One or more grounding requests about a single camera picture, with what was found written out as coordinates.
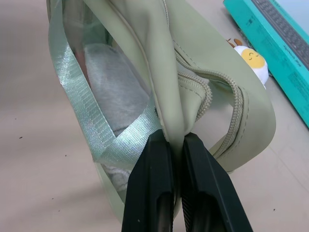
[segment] bag strap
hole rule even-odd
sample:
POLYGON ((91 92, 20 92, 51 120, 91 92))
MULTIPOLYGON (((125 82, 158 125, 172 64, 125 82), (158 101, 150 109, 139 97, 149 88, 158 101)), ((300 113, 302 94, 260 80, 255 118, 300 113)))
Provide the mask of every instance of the bag strap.
POLYGON ((58 75, 90 148, 93 160, 132 170, 148 136, 161 128, 151 97, 144 112, 117 138, 101 112, 69 46, 63 27, 62 0, 51 0, 49 48, 58 75))

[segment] bag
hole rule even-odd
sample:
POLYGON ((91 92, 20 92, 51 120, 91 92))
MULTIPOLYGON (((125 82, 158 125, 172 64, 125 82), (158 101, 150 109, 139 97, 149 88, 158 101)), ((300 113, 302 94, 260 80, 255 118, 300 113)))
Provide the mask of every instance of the bag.
POLYGON ((233 106, 227 134, 210 149, 227 172, 271 142, 264 86, 185 0, 47 0, 47 8, 56 73, 120 221, 126 180, 150 134, 162 128, 179 163, 184 136, 211 103, 205 80, 233 106))

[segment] table surface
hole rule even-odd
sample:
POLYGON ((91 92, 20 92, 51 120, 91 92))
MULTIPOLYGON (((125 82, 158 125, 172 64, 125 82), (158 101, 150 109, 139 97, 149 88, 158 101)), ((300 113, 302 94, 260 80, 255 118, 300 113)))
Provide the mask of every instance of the table surface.
MULTIPOLYGON (((190 3, 226 39, 240 39, 221 1, 190 3)), ((119 232, 55 75, 45 1, 2 0, 0 31, 0 231, 119 232)), ((266 88, 277 117, 275 137, 230 177, 255 232, 307 231, 309 132, 273 79, 266 88)), ((227 131, 229 110, 219 114, 212 107, 196 123, 206 147, 227 131), (218 123, 209 124, 214 117, 218 123), (205 131, 216 131, 212 140, 205 131)), ((180 214, 174 231, 184 232, 183 224, 180 214)))

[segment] zipper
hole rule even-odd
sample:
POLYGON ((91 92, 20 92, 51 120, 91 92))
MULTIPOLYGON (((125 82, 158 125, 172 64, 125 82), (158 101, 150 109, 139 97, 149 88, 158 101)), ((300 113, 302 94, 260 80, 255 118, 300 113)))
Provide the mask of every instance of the zipper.
MULTIPOLYGON (((204 77, 204 75, 206 75, 207 79, 209 80, 221 81, 224 84, 228 84, 233 91, 234 107, 233 107, 232 119, 231 119, 230 126, 228 128, 224 141, 220 145, 219 149, 213 154, 213 156, 217 159, 223 152, 225 152, 232 145, 232 143, 234 142, 236 138, 237 132, 239 130, 241 117, 242 117, 242 110, 243 110, 243 97, 242 97, 241 90, 239 89, 236 82, 232 78, 230 78, 228 75, 223 74, 221 72, 217 72, 217 71, 193 68, 189 64, 186 63, 186 61, 178 54, 177 51, 175 51, 175 53, 176 53, 176 60, 186 69, 196 73, 198 76, 202 78, 206 78, 204 77)), ((200 81, 196 77, 193 77, 187 74, 185 74, 185 76, 183 77, 188 78, 192 81, 198 82, 199 84, 202 83, 201 85, 203 85, 203 87, 205 87, 206 85, 206 83, 200 81)), ((206 110, 210 106, 210 103, 211 103, 211 91, 210 91, 210 101, 208 97, 206 101, 203 102, 203 104, 201 105, 199 109, 197 120, 200 119, 203 116, 203 114, 205 114, 206 110)))
POLYGON ((202 87, 202 89, 205 92, 205 99, 201 103, 201 106, 200 106, 200 108, 198 109, 198 112, 197 112, 196 121, 198 121, 206 113, 206 111, 209 109, 209 107, 211 105, 211 101, 212 101, 211 88, 204 81, 199 79, 198 77, 195 77, 195 76, 183 73, 183 72, 178 72, 178 76, 185 78, 185 80, 189 80, 187 82, 191 85, 196 86, 197 88, 202 87))

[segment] bag seam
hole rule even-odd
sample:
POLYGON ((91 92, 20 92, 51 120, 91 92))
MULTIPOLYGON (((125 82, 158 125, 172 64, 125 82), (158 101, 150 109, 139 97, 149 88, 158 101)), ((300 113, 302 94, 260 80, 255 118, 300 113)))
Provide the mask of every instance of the bag seam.
POLYGON ((191 91, 191 92, 193 92, 193 93, 195 93, 196 95, 198 95, 199 96, 199 98, 201 98, 201 100, 203 101, 203 98, 202 98, 202 96, 200 96, 197 92, 195 92, 194 90, 192 90, 192 89, 189 89, 189 88, 187 88, 187 87, 184 87, 184 86, 182 86, 182 85, 179 85, 180 87, 183 87, 183 88, 185 88, 185 89, 187 89, 187 90, 189 90, 189 91, 191 91))
POLYGON ((200 67, 192 60, 191 57, 189 57, 189 55, 182 49, 182 47, 180 47, 180 45, 175 40, 173 40, 173 41, 185 53, 185 55, 200 69, 200 67))

